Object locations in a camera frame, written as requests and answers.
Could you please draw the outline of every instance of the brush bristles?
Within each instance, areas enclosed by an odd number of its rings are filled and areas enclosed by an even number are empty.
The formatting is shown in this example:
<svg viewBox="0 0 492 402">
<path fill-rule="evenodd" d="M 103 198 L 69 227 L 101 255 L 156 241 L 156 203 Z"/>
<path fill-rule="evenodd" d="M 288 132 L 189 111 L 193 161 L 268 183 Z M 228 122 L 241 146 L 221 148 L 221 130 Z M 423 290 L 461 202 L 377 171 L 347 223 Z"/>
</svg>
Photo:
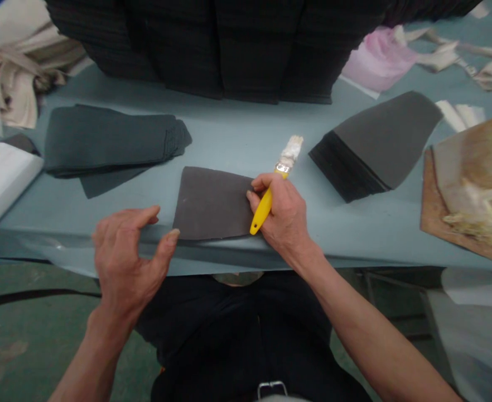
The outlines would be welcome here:
<svg viewBox="0 0 492 402">
<path fill-rule="evenodd" d="M 300 154 L 300 149 L 302 149 L 303 137 L 301 136 L 292 136 L 287 146 L 281 153 L 281 157 L 279 158 L 279 163 L 292 168 L 298 159 L 298 155 Z"/>
</svg>

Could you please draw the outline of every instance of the dark gray fabric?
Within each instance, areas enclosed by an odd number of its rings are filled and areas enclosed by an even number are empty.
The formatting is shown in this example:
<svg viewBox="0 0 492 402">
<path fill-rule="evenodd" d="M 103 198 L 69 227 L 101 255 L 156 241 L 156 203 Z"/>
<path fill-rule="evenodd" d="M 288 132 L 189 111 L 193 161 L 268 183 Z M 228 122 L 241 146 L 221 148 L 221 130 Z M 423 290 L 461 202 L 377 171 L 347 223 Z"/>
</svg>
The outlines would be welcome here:
<svg viewBox="0 0 492 402">
<path fill-rule="evenodd" d="M 83 185 L 86 198 L 94 198 L 104 194 L 123 183 L 134 179 L 141 173 L 144 173 L 148 167 L 134 167 L 132 169 L 123 169 L 109 173 L 101 173 L 93 176 L 80 178 L 80 184 Z"/>
<path fill-rule="evenodd" d="M 441 118 L 432 101 L 410 91 L 355 114 L 334 131 L 383 183 L 395 189 L 421 157 Z"/>
<path fill-rule="evenodd" d="M 45 171 L 80 177 L 88 198 L 125 183 L 152 166 L 184 154 L 192 143 L 185 124 L 170 114 L 130 116 L 85 105 L 52 111 Z"/>
<path fill-rule="evenodd" d="M 201 167 L 186 167 L 173 227 L 183 240 L 208 240 L 245 236 L 253 214 L 246 191 L 252 178 Z"/>
</svg>

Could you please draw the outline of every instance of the person's right hand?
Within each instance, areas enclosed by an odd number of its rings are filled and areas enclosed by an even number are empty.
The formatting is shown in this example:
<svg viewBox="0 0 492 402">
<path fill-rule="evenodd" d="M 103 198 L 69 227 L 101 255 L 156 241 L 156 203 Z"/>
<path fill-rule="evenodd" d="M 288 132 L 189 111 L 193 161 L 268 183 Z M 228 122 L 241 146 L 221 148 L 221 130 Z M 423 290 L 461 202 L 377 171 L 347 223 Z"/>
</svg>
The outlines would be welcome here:
<svg viewBox="0 0 492 402">
<path fill-rule="evenodd" d="M 265 173 L 257 176 L 252 182 L 256 192 L 263 192 L 270 187 L 272 191 L 272 210 L 261 226 L 264 238 L 274 249 L 288 260 L 302 249 L 310 240 L 307 232 L 306 202 L 296 187 L 284 180 L 278 173 Z M 259 206 L 259 196 L 248 191 L 252 212 Z"/>
</svg>

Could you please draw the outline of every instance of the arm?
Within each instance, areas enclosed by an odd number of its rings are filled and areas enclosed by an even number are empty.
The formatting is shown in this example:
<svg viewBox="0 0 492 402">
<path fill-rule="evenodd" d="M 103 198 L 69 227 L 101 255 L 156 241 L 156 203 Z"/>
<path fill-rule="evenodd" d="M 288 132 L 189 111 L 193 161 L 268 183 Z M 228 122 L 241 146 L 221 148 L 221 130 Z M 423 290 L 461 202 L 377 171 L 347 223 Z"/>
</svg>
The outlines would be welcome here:
<svg viewBox="0 0 492 402">
<path fill-rule="evenodd" d="M 261 228 L 267 242 L 311 287 L 345 349 L 385 401 L 460 401 L 417 349 L 334 270 L 307 233 L 306 205 L 277 174 L 254 190 L 272 189 L 272 213 Z M 247 194 L 255 211 L 259 197 Z"/>
<path fill-rule="evenodd" d="M 138 257 L 140 229 L 158 222 L 158 206 L 118 212 L 93 235 L 102 299 L 84 339 L 49 401 L 108 401 L 114 373 L 131 331 L 168 273 L 179 231 L 160 241 L 151 260 Z"/>
</svg>

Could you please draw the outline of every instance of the gray foam sheet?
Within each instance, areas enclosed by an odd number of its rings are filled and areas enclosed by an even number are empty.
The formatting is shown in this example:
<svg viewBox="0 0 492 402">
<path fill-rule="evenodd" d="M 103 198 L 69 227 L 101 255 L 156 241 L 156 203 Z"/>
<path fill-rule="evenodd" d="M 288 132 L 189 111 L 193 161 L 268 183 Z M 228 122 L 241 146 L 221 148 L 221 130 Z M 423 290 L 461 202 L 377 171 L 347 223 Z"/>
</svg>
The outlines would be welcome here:
<svg viewBox="0 0 492 402">
<path fill-rule="evenodd" d="M 252 178 L 204 167 L 183 169 L 173 227 L 182 240 L 245 236 L 253 214 L 246 191 Z"/>
<path fill-rule="evenodd" d="M 442 117 L 427 97 L 411 91 L 355 114 L 334 131 L 381 181 L 395 189 L 421 157 Z"/>
</svg>

